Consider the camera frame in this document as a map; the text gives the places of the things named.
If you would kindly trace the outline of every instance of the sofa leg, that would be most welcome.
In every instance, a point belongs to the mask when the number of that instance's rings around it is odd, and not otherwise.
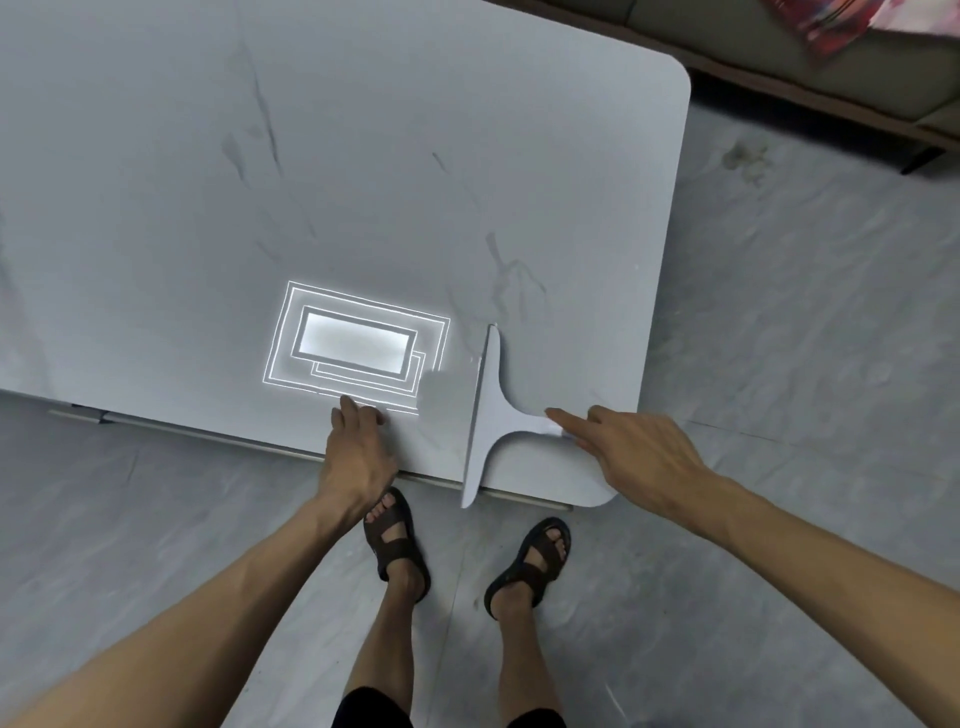
[[[946,149],[941,149],[940,147],[924,147],[920,152],[913,157],[910,162],[900,170],[902,175],[910,175],[916,172],[921,167],[929,164],[934,159],[938,159],[947,153]]]

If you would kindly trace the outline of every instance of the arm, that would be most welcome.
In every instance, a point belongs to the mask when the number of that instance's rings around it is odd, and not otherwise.
[[[393,480],[380,414],[349,398],[333,431],[318,493],[276,533],[93,658],[10,728],[181,728],[227,717],[300,587]]]
[[[668,417],[547,414],[634,504],[724,548],[793,601],[929,726],[960,725],[960,594],[714,473]]]

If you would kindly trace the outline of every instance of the gray tile floor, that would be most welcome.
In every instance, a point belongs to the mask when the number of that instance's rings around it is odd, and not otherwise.
[[[730,151],[737,149],[737,154]],[[641,403],[722,473],[960,587],[960,169],[911,178],[695,106]],[[0,396],[0,712],[229,563],[316,467]],[[403,485],[434,592],[418,725],[495,724],[482,593],[543,512]],[[915,726],[725,553],[616,500],[569,516],[540,609],[571,726]],[[382,594],[359,529],[278,628],[228,725],[323,726]]]

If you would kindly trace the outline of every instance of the white squeegee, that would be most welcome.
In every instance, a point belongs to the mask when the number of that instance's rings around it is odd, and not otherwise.
[[[500,330],[496,325],[491,325],[487,329],[487,345],[480,357],[480,373],[473,402],[467,465],[464,468],[464,494],[460,502],[463,508],[467,508],[477,497],[487,455],[501,437],[511,432],[564,436],[564,430],[552,420],[520,412],[507,401],[500,386]]]

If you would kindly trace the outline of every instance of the person's right arm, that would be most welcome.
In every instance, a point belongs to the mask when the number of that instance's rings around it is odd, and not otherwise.
[[[632,503],[724,548],[804,610],[926,725],[960,726],[960,593],[791,516],[700,459],[668,417],[547,415]]]

